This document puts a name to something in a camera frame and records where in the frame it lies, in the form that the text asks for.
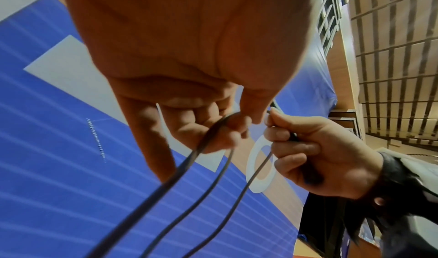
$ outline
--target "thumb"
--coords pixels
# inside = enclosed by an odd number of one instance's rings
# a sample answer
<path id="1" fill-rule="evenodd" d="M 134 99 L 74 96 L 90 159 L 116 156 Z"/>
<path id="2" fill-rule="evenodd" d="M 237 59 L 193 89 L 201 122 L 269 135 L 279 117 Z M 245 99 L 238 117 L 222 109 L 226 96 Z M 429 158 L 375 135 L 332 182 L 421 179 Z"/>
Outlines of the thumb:
<path id="1" fill-rule="evenodd" d="M 240 111 L 242 114 L 250 116 L 253 124 L 259 124 L 276 93 L 274 91 L 244 88 L 242 97 L 240 97 Z"/>
<path id="2" fill-rule="evenodd" d="M 272 107 L 268 121 L 293 133 L 309 134 L 321 129 L 329 120 L 323 117 L 288 116 Z"/>

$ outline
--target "wire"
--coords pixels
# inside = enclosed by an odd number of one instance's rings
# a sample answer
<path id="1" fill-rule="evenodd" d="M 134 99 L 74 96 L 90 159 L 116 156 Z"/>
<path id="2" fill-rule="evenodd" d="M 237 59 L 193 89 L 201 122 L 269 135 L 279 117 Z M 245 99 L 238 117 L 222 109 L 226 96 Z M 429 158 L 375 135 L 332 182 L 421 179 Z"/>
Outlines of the wire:
<path id="1" fill-rule="evenodd" d="M 180 221 L 182 221 L 185 217 L 187 217 L 193 210 L 195 210 L 196 207 L 198 207 L 201 202 L 211 193 L 211 191 L 216 187 L 219 180 L 224 175 L 225 171 L 227 170 L 228 166 L 231 163 L 231 158 L 233 157 L 234 149 L 231 150 L 228 160 L 225 163 L 225 166 L 220 171 L 219 175 L 216 177 L 216 179 L 213 181 L 213 183 L 210 185 L 210 187 L 202 194 L 198 200 L 196 200 L 195 203 L 193 203 L 184 213 L 182 213 L 179 217 L 177 217 L 174 221 L 172 221 L 168 226 L 166 226 L 163 231 L 160 232 L 160 234 L 155 237 L 155 239 L 147 246 L 146 250 L 141 254 L 140 258 L 146 258 L 151 254 L 151 252 L 154 250 L 154 248 L 158 245 L 158 243 L 166 236 Z"/>
<path id="2" fill-rule="evenodd" d="M 85 256 L 85 258 L 101 258 L 135 225 L 152 207 L 181 179 L 188 171 L 195 159 L 207 147 L 211 139 L 217 134 L 220 127 L 226 123 L 229 116 L 221 118 L 207 131 L 197 149 L 177 167 L 174 175 L 161 184 L 148 198 L 146 198 L 134 211 L 132 211 L 118 226 L 116 226 L 99 244 Z"/>
<path id="3" fill-rule="evenodd" d="M 248 181 L 248 183 L 245 185 L 245 187 L 243 188 L 242 192 L 240 193 L 239 197 L 237 198 L 236 202 L 233 204 L 233 207 L 230 209 L 230 211 L 228 212 L 228 214 L 225 216 L 225 218 L 223 219 L 223 221 L 219 224 L 219 226 L 215 229 L 215 231 L 213 231 L 213 233 L 211 233 L 210 236 L 208 236 L 205 240 L 203 240 L 199 245 L 195 246 L 194 248 L 192 248 L 192 250 L 190 250 L 186 255 L 184 255 L 182 258 L 189 258 L 191 257 L 193 254 L 195 254 L 198 250 L 200 250 L 201 248 L 205 247 L 211 240 L 214 239 L 214 237 L 216 237 L 216 235 L 219 234 L 219 232 L 222 230 L 222 228 L 224 228 L 225 224 L 227 224 L 228 220 L 231 218 L 231 216 L 233 215 L 234 211 L 236 210 L 237 206 L 239 205 L 240 201 L 242 200 L 243 196 L 245 195 L 246 191 L 248 190 L 248 188 L 250 187 L 252 181 L 256 178 L 257 174 L 263 169 L 263 167 L 266 165 L 266 163 L 269 161 L 269 159 L 272 156 L 272 152 L 270 152 L 268 154 L 268 156 L 266 157 L 266 159 L 263 161 L 263 163 L 260 165 L 260 167 L 255 171 L 255 173 L 252 175 L 251 179 Z"/>

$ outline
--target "railing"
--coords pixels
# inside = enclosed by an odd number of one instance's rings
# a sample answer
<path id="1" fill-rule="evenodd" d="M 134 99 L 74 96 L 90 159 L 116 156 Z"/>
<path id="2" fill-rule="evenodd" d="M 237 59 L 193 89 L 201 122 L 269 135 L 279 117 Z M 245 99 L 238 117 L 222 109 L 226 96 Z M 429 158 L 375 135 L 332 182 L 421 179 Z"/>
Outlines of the railing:
<path id="1" fill-rule="evenodd" d="M 348 3 L 349 0 L 322 0 L 321 10 L 319 12 L 318 32 L 327 55 L 333 46 L 333 38 L 339 30 L 339 20 L 341 18 L 341 6 Z"/>

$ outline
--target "hand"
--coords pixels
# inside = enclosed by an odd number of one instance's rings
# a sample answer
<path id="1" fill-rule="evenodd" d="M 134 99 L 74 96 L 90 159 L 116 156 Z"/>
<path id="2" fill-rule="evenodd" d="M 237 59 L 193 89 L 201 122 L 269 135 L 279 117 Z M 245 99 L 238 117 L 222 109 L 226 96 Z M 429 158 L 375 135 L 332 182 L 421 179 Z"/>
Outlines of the hand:
<path id="1" fill-rule="evenodd" d="M 374 185 L 383 157 L 337 123 L 323 117 L 292 117 L 275 108 L 266 118 L 265 137 L 278 158 L 275 168 L 311 193 L 358 199 Z M 290 132 L 301 142 L 288 141 Z M 318 186 L 304 182 L 300 166 L 309 159 L 324 176 Z"/>
<path id="2" fill-rule="evenodd" d="M 149 167 L 165 181 L 175 165 L 156 105 L 172 135 L 194 149 L 243 85 L 242 113 L 206 152 L 235 147 L 299 69 L 321 0 L 66 2 Z"/>

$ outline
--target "sleeve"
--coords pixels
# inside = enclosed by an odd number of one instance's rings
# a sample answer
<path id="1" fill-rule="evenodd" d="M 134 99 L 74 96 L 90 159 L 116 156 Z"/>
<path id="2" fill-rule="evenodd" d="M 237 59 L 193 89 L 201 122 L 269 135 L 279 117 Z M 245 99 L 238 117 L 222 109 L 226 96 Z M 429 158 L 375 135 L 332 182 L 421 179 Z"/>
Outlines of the sleeve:
<path id="1" fill-rule="evenodd" d="M 360 226 L 372 219 L 382 233 L 407 215 L 424 217 L 438 224 L 438 195 L 425 187 L 419 175 L 406 167 L 400 158 L 381 152 L 384 163 L 379 179 L 362 198 L 347 202 L 345 228 L 357 241 Z"/>

